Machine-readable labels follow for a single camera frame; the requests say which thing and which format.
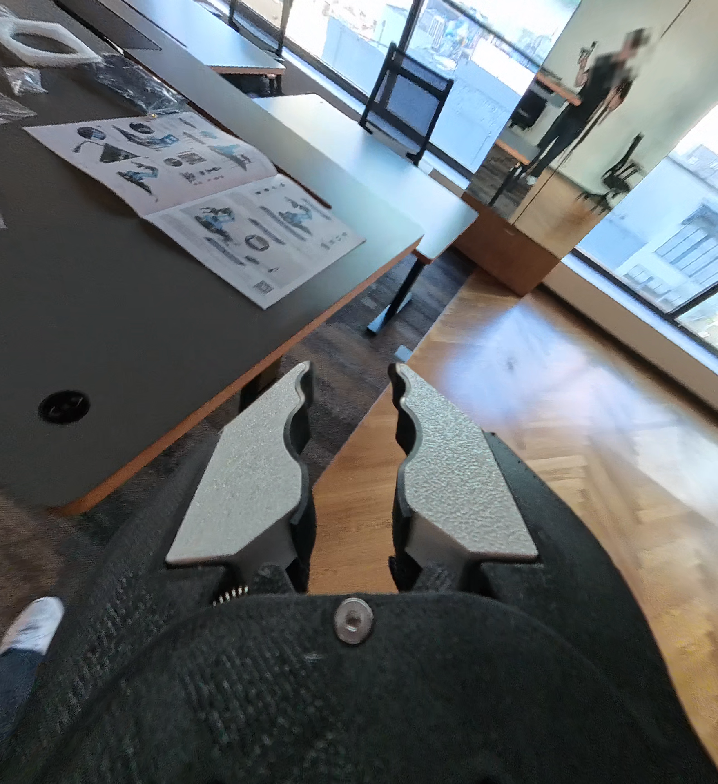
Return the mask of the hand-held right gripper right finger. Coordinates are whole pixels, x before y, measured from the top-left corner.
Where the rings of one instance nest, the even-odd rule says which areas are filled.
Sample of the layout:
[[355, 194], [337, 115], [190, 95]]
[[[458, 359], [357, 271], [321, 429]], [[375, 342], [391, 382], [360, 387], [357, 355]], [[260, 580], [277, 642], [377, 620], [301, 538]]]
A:
[[430, 565], [458, 585], [476, 564], [533, 563], [538, 548], [487, 434], [409, 365], [388, 368], [404, 452], [393, 497], [390, 572], [411, 591]]

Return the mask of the mirrored column with wooden base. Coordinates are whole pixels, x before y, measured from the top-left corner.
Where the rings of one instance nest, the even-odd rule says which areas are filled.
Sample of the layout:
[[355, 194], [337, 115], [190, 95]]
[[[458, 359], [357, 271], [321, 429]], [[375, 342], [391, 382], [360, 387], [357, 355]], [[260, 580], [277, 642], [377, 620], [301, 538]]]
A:
[[571, 94], [510, 130], [462, 199], [477, 219], [454, 247], [523, 296], [619, 206], [718, 103], [718, 1], [580, 2], [537, 75]]

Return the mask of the dark grey desk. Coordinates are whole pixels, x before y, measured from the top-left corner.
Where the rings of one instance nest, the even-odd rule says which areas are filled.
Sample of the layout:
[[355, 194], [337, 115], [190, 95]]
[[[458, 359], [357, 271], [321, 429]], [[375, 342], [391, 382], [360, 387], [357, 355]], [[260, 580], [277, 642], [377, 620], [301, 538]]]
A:
[[[129, 57], [365, 238], [267, 310], [21, 125], [0, 126], [0, 485], [86, 511], [413, 252], [423, 228], [177, 44]], [[68, 426], [38, 405], [91, 400]]]

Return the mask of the clear bag of metal screws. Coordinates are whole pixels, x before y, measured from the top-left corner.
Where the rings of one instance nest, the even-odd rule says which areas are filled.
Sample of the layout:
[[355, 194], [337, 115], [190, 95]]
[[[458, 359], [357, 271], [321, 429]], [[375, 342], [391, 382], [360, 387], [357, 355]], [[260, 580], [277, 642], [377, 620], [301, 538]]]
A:
[[4, 67], [3, 73], [14, 96], [48, 93], [48, 90], [43, 86], [42, 76], [37, 68], [29, 66]]

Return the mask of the light grey desk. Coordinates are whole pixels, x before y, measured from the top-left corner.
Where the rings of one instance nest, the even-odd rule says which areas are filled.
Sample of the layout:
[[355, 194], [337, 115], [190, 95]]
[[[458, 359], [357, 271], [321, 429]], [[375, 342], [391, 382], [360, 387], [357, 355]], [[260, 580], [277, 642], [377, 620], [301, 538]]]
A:
[[378, 335], [411, 300], [425, 266], [466, 232], [477, 211], [384, 145], [378, 132], [367, 132], [316, 94], [266, 97], [256, 103], [423, 228], [413, 251], [415, 263], [390, 305], [367, 327]]

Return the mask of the open instruction manual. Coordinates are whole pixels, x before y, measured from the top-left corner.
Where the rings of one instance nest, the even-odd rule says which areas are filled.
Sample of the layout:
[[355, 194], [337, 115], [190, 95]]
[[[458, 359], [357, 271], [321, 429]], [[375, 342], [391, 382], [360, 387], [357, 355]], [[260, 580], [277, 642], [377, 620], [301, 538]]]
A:
[[264, 310], [365, 242], [265, 154], [194, 112], [25, 130]]

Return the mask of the person's white shoe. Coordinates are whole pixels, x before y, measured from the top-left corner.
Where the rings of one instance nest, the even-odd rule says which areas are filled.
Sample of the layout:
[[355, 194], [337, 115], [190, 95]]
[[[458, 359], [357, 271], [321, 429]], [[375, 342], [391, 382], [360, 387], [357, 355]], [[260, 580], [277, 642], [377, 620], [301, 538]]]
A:
[[65, 613], [58, 597], [40, 597], [17, 615], [4, 633], [0, 655], [8, 652], [32, 652], [46, 655]]

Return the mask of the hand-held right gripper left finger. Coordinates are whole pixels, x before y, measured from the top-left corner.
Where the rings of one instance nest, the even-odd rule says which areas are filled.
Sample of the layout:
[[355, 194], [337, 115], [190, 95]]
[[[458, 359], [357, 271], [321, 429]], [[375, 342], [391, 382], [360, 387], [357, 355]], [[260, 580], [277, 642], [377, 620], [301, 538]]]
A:
[[300, 362], [223, 428], [168, 567], [227, 566], [250, 585], [264, 564], [275, 564], [295, 591], [307, 591], [317, 524], [302, 452], [314, 382], [312, 362]]

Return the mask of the grey desk with orange edge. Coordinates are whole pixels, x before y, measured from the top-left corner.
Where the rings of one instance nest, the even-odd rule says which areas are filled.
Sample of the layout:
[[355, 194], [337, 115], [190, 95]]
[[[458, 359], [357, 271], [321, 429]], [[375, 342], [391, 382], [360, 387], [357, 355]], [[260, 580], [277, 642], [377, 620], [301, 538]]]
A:
[[282, 76], [285, 64], [191, 1], [102, 1], [161, 49], [177, 44], [218, 74]]

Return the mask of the black office chair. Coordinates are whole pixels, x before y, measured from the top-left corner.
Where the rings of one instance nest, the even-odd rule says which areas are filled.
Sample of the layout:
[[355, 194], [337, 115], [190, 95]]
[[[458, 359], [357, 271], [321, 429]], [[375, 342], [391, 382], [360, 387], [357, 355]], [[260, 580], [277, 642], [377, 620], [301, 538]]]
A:
[[401, 144], [417, 167], [454, 83], [392, 42], [358, 124], [368, 134], [378, 130]]

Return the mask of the black shiny plastic bag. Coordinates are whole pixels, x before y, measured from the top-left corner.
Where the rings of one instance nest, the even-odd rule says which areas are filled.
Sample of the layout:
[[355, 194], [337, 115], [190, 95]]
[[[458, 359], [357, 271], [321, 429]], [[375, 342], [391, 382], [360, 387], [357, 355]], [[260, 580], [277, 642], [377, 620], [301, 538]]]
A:
[[147, 116], [159, 117], [190, 109], [184, 96], [123, 55], [104, 55], [82, 69]]

